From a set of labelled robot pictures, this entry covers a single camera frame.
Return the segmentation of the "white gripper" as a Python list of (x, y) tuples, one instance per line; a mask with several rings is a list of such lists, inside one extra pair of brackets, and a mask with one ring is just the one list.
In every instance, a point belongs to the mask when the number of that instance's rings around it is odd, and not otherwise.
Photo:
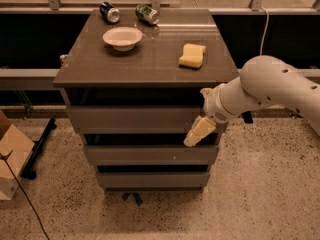
[(193, 147), (216, 129), (216, 123), (224, 124), (234, 118), (234, 115), (224, 107), (220, 94), (225, 84), (215, 88), (202, 88), (200, 93), (204, 98), (203, 111), (206, 116), (198, 116), (189, 130), (183, 143)]

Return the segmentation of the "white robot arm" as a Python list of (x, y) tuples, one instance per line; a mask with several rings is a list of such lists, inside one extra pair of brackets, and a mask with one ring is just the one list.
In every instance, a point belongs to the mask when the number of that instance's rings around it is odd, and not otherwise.
[(195, 119), (184, 144), (193, 147), (216, 129), (239, 115), (275, 104), (289, 108), (320, 134), (320, 84), (293, 66), (272, 56), (247, 61), (240, 76), (215, 88), (203, 88), (204, 115)]

